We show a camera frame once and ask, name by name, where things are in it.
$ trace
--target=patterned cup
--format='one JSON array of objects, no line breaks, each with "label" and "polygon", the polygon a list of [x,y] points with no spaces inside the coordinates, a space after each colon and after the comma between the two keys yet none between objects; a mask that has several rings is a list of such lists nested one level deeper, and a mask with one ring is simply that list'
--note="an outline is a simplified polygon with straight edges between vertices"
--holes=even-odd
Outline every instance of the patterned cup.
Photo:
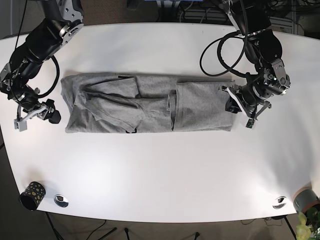
[{"label": "patterned cup", "polygon": [[33,181],[24,192],[20,194],[19,200],[26,209],[34,211],[37,210],[45,195],[45,188],[40,183]]}]

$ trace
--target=wire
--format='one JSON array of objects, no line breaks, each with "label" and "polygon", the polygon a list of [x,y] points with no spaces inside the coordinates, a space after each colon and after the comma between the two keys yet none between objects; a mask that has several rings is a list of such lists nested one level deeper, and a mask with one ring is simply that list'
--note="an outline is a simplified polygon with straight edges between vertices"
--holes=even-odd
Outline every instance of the wire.
[{"label": "wire", "polygon": [[50,216],[49,216],[49,214],[48,214],[47,211],[45,212],[45,215],[46,215],[46,217],[47,217],[47,219],[48,219],[48,221],[49,221],[49,223],[50,223],[50,226],[51,226],[51,228],[52,228],[52,231],[53,231],[56,239],[57,239],[57,240],[64,240],[64,238],[60,235],[60,233],[55,229],[55,226],[54,226],[54,224],[52,223],[51,218],[50,218]]},{"label": "wire", "polygon": [[289,229],[290,229],[290,232],[292,233],[292,236],[294,237],[294,239],[297,239],[296,233],[295,233],[295,231],[292,229],[291,224],[290,224],[287,216],[284,217],[284,220],[285,220],[286,224],[288,225],[288,227],[289,227]]},{"label": "wire", "polygon": [[200,24],[202,24],[203,20],[206,19],[207,20],[207,13],[211,10],[211,8],[208,8],[207,10],[205,10],[205,15],[201,18]]},{"label": "wire", "polygon": [[241,222],[242,225],[247,226],[247,225],[249,225],[249,224],[252,224],[255,220],[257,220],[257,219],[253,219],[251,222],[248,222],[248,223],[243,223],[243,222],[242,222],[243,220],[241,220],[240,222]]},{"label": "wire", "polygon": [[309,1],[307,1],[307,0],[301,0],[302,2],[305,2],[305,3],[307,3],[307,4],[311,4],[311,5],[318,5],[318,4],[320,4],[320,2],[309,2]]},{"label": "wire", "polygon": [[95,230],[93,230],[93,231],[89,234],[89,236],[86,238],[86,240],[88,240],[88,239],[90,238],[90,236],[91,236],[95,231],[97,231],[99,228],[101,228],[103,225],[105,225],[106,222],[107,222],[107,220],[104,220],[103,224],[102,224],[101,226],[97,227]]},{"label": "wire", "polygon": [[293,22],[294,24],[297,24],[298,26],[300,26],[301,28],[302,28],[302,30],[303,31],[305,31],[304,30],[304,27],[300,24],[300,23],[298,23],[298,22],[296,22],[296,21],[293,21],[291,18],[289,18],[289,17],[284,17],[284,19],[289,19],[291,22]]},{"label": "wire", "polygon": [[14,50],[16,50],[16,49],[17,49],[17,46],[18,46],[19,36],[20,36],[20,33],[21,33],[21,29],[22,29],[22,24],[23,24],[23,22],[24,22],[25,15],[26,15],[27,3],[28,3],[28,0],[25,0],[23,15],[22,15],[22,19],[21,19],[21,24],[20,24],[18,36],[17,36],[17,38],[16,38]]},{"label": "wire", "polygon": [[55,76],[54,82],[53,82],[52,86],[50,87],[50,89],[44,94],[38,95],[38,94],[35,94],[34,91],[31,91],[30,93],[32,94],[32,96],[37,98],[37,99],[42,99],[42,98],[47,97],[50,93],[52,93],[52,91],[55,89],[55,87],[58,84],[58,80],[59,80],[59,76],[60,76],[59,63],[58,63],[58,61],[57,61],[57,59],[56,59],[56,57],[54,55],[51,57],[51,59],[52,59],[54,65],[55,65],[55,70],[56,70],[56,76]]},{"label": "wire", "polygon": [[191,4],[184,10],[184,11],[182,11],[181,13],[180,13],[180,17],[179,17],[179,22],[181,23],[181,17],[182,17],[182,14],[186,14],[186,11],[189,9],[189,8],[191,8],[192,7],[192,4],[194,4],[194,2],[192,1],[191,2]]},{"label": "wire", "polygon": [[244,31],[244,43],[243,43],[243,48],[242,48],[241,54],[240,54],[240,56],[238,57],[238,59],[235,61],[235,63],[234,63],[231,67],[227,68],[226,71],[221,72],[221,73],[218,73],[218,74],[209,74],[209,73],[207,73],[207,72],[204,70],[204,68],[203,68],[203,66],[202,66],[202,59],[203,59],[206,51],[208,50],[208,48],[209,48],[210,46],[212,46],[214,43],[218,42],[218,41],[221,41],[221,40],[223,40],[223,39],[227,39],[227,38],[230,38],[230,37],[235,37],[236,35],[238,35],[238,32],[229,33],[229,34],[227,34],[226,36],[224,36],[224,37],[222,37],[222,38],[219,38],[219,39],[213,41],[212,43],[210,43],[210,44],[204,49],[204,51],[203,51],[203,53],[201,54],[201,57],[200,57],[200,68],[201,68],[202,72],[203,72],[205,75],[209,76],[209,77],[219,77],[219,76],[224,75],[224,74],[226,74],[226,73],[228,73],[228,72],[231,72],[231,71],[234,69],[234,67],[240,62],[241,58],[243,57],[243,55],[244,55],[244,53],[245,53],[245,50],[246,50],[246,48],[247,48],[247,43],[248,43],[248,18],[247,18],[247,13],[246,13],[244,1],[243,1],[243,0],[240,0],[240,3],[241,3],[242,12],[243,12],[244,26],[245,26],[245,27],[244,27],[244,28],[245,28],[245,31]]},{"label": "wire", "polygon": [[[229,67],[229,66],[225,63],[225,61],[223,60],[222,55],[221,55],[221,51],[222,51],[222,47],[223,47],[224,43],[225,43],[228,39],[230,39],[230,38],[243,40],[241,37],[237,37],[237,36],[232,36],[232,35],[230,35],[230,37],[225,38],[225,39],[222,39],[222,40],[219,42],[218,48],[217,48],[217,50],[216,50],[216,54],[217,54],[217,56],[218,56],[218,60],[219,60],[220,64],[221,64],[225,69],[229,69],[230,67]],[[233,73],[234,75],[237,75],[237,76],[240,77],[240,78],[246,78],[246,74],[241,73],[241,72],[239,72],[239,71],[237,71],[237,70],[235,70],[235,69],[231,69],[230,72]]]},{"label": "wire", "polygon": [[[277,224],[268,224],[268,221],[270,221],[271,219],[270,219],[269,217],[266,217],[266,218],[263,219],[266,226],[268,226],[268,227],[271,227],[271,226],[281,227],[281,226],[283,225],[282,219],[281,219],[281,224],[280,224],[280,225],[277,225]],[[247,225],[252,224],[255,220],[257,220],[257,218],[256,218],[256,219],[253,219],[252,221],[250,221],[250,222],[248,222],[248,223],[243,223],[243,220],[241,220],[241,224],[247,226]]]},{"label": "wire", "polygon": [[281,227],[281,226],[283,225],[282,219],[280,219],[280,220],[281,220],[281,224],[280,224],[280,225],[278,225],[278,224],[268,224],[268,221],[271,221],[271,220],[272,220],[271,217],[266,217],[266,218],[264,218],[263,220],[264,220],[264,222],[265,222],[265,225],[268,226],[268,227],[271,227],[271,226]]}]

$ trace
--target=white table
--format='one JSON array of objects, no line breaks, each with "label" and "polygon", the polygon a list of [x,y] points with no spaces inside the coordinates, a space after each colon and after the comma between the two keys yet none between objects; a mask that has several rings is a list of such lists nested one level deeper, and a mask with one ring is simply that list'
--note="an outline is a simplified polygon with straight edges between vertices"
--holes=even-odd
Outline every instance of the white table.
[{"label": "white table", "polygon": [[[56,58],[61,77],[89,72],[203,76],[202,51],[232,31],[208,24],[89,26]],[[320,193],[315,175],[320,167],[320,41],[275,35],[292,85],[285,96],[270,99],[272,109],[259,116],[254,130],[240,124],[240,113],[231,132],[66,134],[70,115],[59,83],[49,98],[61,113],[60,124],[32,119],[28,130],[19,132],[13,124],[17,104],[0,94],[0,125],[19,191],[39,181],[47,192],[39,210],[121,221],[216,222],[294,213],[290,202],[279,210],[272,205],[277,197],[290,199],[310,179]],[[0,41],[1,68],[15,41]],[[222,51],[225,61],[232,64],[241,48],[241,41],[229,40]],[[215,47],[207,52],[204,68],[223,70]],[[245,57],[236,69],[255,73]],[[44,93],[55,74],[48,61],[29,84]],[[56,194],[69,206],[57,206]]]}]

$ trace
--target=folded clothing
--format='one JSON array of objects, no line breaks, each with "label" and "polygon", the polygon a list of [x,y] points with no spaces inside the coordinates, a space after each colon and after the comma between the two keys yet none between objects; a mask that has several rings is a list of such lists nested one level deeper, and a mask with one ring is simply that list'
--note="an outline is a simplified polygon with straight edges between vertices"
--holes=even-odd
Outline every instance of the folded clothing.
[{"label": "folded clothing", "polygon": [[228,80],[143,74],[86,73],[61,80],[67,133],[230,131]]}]

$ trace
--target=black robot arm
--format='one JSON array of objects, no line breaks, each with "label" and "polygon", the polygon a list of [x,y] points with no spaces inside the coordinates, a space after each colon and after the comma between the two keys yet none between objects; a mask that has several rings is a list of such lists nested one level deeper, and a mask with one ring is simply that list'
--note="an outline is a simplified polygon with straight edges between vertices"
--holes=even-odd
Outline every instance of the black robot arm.
[{"label": "black robot arm", "polygon": [[[59,79],[59,65],[54,54],[67,44],[83,27],[83,10],[80,0],[40,0],[45,19],[25,39],[25,43],[16,48],[9,63],[0,73],[0,91],[7,94],[8,99],[18,103],[16,129],[27,129],[27,120],[37,116],[58,124],[61,116],[55,109],[54,101],[47,97],[55,88]],[[56,78],[52,87],[44,94],[39,89],[32,89],[28,81],[40,71],[44,61],[52,59],[56,66]],[[21,117],[21,108],[27,113]]]},{"label": "black robot arm", "polygon": [[222,87],[230,94],[225,110],[231,113],[243,112],[249,121],[246,125],[252,128],[257,117],[267,108],[267,101],[273,95],[284,95],[290,87],[290,78],[286,74],[285,65],[281,59],[282,46],[280,41],[269,29],[270,20],[257,0],[224,0],[223,6],[237,33],[230,33],[223,38],[217,48],[217,56],[224,68],[230,67],[223,61],[221,49],[228,38],[246,35],[245,15],[247,20],[247,45],[245,56],[254,64],[257,74],[241,73],[234,69],[230,72],[246,78],[244,86]]}]

